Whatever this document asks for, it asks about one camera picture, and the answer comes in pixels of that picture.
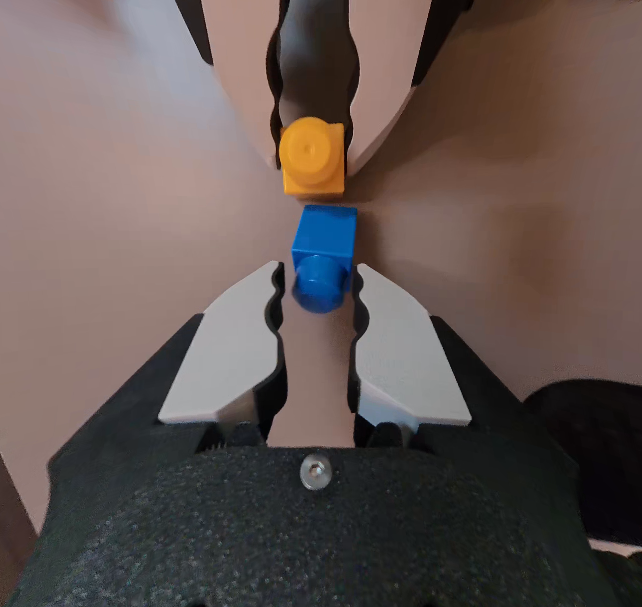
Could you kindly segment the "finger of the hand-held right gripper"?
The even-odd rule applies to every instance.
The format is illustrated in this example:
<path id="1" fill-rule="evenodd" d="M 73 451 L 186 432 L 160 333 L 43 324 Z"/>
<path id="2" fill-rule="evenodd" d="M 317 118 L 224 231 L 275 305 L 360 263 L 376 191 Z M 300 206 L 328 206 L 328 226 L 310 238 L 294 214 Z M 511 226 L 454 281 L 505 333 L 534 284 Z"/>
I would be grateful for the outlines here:
<path id="1" fill-rule="evenodd" d="M 381 147 L 413 95 L 412 80 L 432 0 L 349 0 L 359 79 L 350 103 L 347 175 Z"/>
<path id="2" fill-rule="evenodd" d="M 290 0 L 201 0 L 214 71 L 245 134 L 280 169 L 280 29 Z"/>

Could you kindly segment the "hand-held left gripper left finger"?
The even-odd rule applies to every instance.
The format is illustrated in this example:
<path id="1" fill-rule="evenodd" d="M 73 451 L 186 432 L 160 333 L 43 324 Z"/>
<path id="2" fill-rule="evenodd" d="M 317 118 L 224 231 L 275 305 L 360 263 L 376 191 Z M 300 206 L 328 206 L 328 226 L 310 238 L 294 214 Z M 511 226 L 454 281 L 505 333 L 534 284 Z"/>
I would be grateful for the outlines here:
<path id="1" fill-rule="evenodd" d="M 267 440 L 287 400 L 284 263 L 272 260 L 204 310 L 158 413 L 166 425 L 215 423 L 224 435 L 249 423 Z"/>

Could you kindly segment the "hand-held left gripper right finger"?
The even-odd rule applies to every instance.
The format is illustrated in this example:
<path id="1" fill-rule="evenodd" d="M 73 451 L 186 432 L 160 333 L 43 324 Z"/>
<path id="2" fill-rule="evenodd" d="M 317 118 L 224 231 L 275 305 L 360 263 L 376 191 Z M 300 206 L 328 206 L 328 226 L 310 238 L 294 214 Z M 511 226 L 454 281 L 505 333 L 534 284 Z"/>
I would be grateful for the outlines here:
<path id="1" fill-rule="evenodd" d="M 430 315 L 366 264 L 354 269 L 350 411 L 373 426 L 468 426 L 471 414 Z"/>

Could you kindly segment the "orange mega block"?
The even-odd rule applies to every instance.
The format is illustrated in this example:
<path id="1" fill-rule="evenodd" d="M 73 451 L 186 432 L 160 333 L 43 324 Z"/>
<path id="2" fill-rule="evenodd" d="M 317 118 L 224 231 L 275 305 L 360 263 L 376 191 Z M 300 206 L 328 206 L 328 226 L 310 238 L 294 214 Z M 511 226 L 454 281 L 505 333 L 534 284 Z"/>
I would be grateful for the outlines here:
<path id="1" fill-rule="evenodd" d="M 345 191 L 345 129 L 314 116 L 281 129 L 279 159 L 285 195 L 339 199 Z"/>

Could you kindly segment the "blue mega block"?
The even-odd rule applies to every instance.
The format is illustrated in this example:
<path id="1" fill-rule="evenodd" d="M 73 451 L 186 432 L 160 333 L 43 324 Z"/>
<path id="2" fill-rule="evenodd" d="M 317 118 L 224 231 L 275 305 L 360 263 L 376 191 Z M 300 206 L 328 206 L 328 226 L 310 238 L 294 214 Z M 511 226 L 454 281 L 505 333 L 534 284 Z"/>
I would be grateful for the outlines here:
<path id="1" fill-rule="evenodd" d="M 357 209 L 306 205 L 292 244 L 293 297 L 315 314 L 341 307 L 349 291 L 357 228 Z"/>

